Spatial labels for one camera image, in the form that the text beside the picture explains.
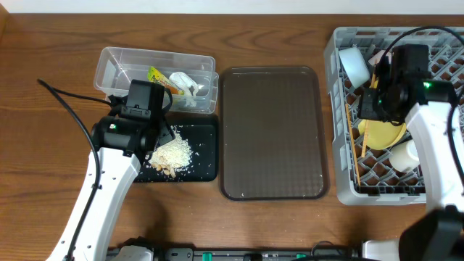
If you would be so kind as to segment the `green yellow snack wrapper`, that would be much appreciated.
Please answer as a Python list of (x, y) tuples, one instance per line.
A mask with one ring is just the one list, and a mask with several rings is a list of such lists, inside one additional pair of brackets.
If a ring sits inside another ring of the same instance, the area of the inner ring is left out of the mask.
[(174, 84), (169, 78), (164, 76), (158, 69), (155, 67), (150, 67), (147, 73), (147, 79), (149, 82), (153, 82), (168, 88), (171, 94), (184, 95), (184, 91), (180, 90), (176, 84)]

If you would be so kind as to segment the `pink bowl with food scraps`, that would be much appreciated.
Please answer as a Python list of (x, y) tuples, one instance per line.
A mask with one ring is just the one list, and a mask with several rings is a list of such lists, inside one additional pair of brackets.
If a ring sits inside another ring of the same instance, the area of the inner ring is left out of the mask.
[[(369, 60), (368, 60), (368, 63), (372, 66), (375, 66), (377, 65), (380, 61), (381, 61), (381, 58), (382, 56), (384, 55), (385, 51), (384, 50), (380, 50), (379, 52), (377, 52), (376, 54), (374, 54)], [(387, 59), (388, 59), (388, 62), (391, 62), (392, 60), (392, 54), (390, 52), (388, 52), (387, 54), (384, 55)]]

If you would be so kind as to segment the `light blue plastic bowl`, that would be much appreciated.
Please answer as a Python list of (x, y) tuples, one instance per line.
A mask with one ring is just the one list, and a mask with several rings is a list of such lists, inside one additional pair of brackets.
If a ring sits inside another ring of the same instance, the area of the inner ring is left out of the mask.
[(362, 86), (370, 79), (370, 72), (358, 48), (352, 47), (339, 51), (339, 58), (354, 88)]

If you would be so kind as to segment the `white napkin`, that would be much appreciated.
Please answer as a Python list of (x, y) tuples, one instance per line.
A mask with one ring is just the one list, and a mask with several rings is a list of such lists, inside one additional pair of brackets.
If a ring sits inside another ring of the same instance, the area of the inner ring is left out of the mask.
[(194, 97), (199, 92), (199, 85), (184, 72), (174, 72), (169, 77), (170, 81), (174, 83), (186, 96), (186, 106), (195, 107), (196, 101)]

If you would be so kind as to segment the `yellow plastic plate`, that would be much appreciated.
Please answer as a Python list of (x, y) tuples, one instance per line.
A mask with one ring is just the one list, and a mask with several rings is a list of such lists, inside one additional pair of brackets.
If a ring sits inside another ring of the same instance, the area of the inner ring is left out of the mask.
[[(367, 147), (374, 150), (387, 149), (400, 141), (400, 139), (406, 133), (406, 125), (394, 126), (388, 122), (380, 121), (371, 121), (369, 125), (369, 137), (367, 141)], [(365, 131), (365, 119), (359, 118), (359, 123), (357, 125), (357, 130), (360, 134), (358, 138), (355, 139), (355, 144), (362, 146), (363, 145), (363, 134)]]

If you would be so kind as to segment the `pale green plastic cup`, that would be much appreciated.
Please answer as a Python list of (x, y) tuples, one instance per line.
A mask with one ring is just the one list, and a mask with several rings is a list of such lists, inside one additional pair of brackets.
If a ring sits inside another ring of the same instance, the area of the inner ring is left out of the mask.
[(391, 149), (391, 166), (402, 173), (408, 173), (419, 166), (420, 160), (414, 140), (405, 141)]

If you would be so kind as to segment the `wooden chopstick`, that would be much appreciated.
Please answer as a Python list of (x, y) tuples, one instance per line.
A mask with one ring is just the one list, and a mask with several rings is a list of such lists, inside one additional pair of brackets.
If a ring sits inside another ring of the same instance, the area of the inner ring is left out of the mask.
[(359, 171), (358, 161), (357, 161), (356, 146), (355, 146), (355, 140), (354, 140), (354, 136), (353, 136), (353, 132), (352, 132), (351, 114), (350, 114), (350, 110), (349, 110), (349, 104), (347, 104), (347, 103), (345, 103), (345, 111), (346, 111), (346, 115), (347, 115), (347, 125), (348, 125), (350, 143), (351, 143), (353, 160), (354, 160), (354, 165), (355, 165), (355, 174), (356, 174), (357, 185), (361, 186), (360, 171)]
[[(371, 82), (370, 82), (370, 88), (376, 88), (376, 74), (373, 73)], [(362, 142), (362, 151), (361, 151), (361, 157), (365, 157), (366, 149), (367, 149), (367, 141), (369, 137), (369, 126), (370, 121), (365, 120), (365, 131), (363, 134), (363, 142)]]

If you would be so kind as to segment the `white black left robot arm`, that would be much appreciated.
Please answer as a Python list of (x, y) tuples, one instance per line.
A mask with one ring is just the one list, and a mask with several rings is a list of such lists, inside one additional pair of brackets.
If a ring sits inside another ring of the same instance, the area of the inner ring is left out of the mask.
[(171, 91), (132, 80), (127, 96), (110, 97), (108, 115), (88, 130), (71, 107), (62, 106), (84, 132), (91, 147), (83, 186), (50, 260), (105, 260), (109, 241), (128, 189), (148, 156), (175, 134), (165, 115)]

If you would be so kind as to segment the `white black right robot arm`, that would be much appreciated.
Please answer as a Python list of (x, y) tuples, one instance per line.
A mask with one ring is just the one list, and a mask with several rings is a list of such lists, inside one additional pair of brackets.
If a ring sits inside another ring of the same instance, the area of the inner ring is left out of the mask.
[(393, 48), (376, 66), (378, 85), (364, 91), (359, 117), (405, 124), (426, 187), (426, 214), (397, 240), (366, 241), (364, 260), (463, 259), (463, 137), (459, 99), (447, 81), (432, 80), (427, 45)]

